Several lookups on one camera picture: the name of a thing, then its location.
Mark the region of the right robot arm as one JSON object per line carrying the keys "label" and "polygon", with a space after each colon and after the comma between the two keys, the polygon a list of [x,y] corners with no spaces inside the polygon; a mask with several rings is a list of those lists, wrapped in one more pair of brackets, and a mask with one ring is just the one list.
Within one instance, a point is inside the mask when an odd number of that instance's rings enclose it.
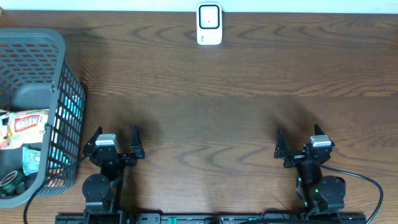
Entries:
{"label": "right robot arm", "polygon": [[274,158],[283,159],[283,166],[297,170],[296,192],[305,202],[300,217],[314,219],[316,215],[336,213],[345,207],[346,182],[334,175],[323,175],[321,165],[331,158],[335,143],[314,125],[315,134],[301,150],[291,151],[281,129],[277,130]]}

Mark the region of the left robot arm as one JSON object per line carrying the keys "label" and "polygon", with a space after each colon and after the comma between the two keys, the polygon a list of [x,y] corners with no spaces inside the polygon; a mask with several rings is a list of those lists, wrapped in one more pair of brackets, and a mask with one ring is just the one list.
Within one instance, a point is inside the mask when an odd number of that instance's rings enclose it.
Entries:
{"label": "left robot arm", "polygon": [[120,208],[124,171],[145,158],[145,151],[137,128],[133,129],[130,151],[119,152],[115,134],[105,134],[99,127],[83,147],[83,154],[100,173],[89,176],[83,183],[85,197],[84,223],[131,223],[134,217]]}

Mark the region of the teal wet wipes pack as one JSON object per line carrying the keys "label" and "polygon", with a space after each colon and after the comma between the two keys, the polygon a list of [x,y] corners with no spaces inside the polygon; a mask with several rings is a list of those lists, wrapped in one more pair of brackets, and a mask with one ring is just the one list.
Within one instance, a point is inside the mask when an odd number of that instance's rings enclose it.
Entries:
{"label": "teal wet wipes pack", "polygon": [[25,176],[29,176],[39,171],[40,156],[40,151],[23,147],[22,168]]}

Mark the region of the green Zam-Buk box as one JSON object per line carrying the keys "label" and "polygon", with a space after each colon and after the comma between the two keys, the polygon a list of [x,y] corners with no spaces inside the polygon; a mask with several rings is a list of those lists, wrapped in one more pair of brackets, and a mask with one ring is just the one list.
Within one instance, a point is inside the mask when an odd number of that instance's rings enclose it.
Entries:
{"label": "green Zam-Buk box", "polygon": [[26,191],[25,176],[19,170],[14,170],[1,180],[1,197],[15,197]]}

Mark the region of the yellow snack bag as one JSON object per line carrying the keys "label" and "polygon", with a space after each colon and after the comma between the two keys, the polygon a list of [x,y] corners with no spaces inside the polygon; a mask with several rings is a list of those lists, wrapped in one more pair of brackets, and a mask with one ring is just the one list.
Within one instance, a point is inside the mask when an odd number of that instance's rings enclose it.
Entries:
{"label": "yellow snack bag", "polygon": [[49,109],[20,112],[1,110],[1,150],[41,143],[48,117]]}

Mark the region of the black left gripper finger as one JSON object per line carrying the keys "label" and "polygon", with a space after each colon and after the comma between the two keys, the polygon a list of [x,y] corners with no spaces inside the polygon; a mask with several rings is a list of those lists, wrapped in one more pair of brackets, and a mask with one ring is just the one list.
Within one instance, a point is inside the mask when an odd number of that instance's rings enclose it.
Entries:
{"label": "black left gripper finger", "polygon": [[139,133],[138,133],[138,128],[136,126],[133,129],[130,148],[132,150],[132,153],[135,155],[136,159],[144,159],[145,158],[145,150],[141,143]]}
{"label": "black left gripper finger", "polygon": [[103,133],[103,128],[99,126],[95,131],[94,135],[90,138],[90,140],[84,145],[83,152],[94,152],[96,147],[96,140],[100,134]]}

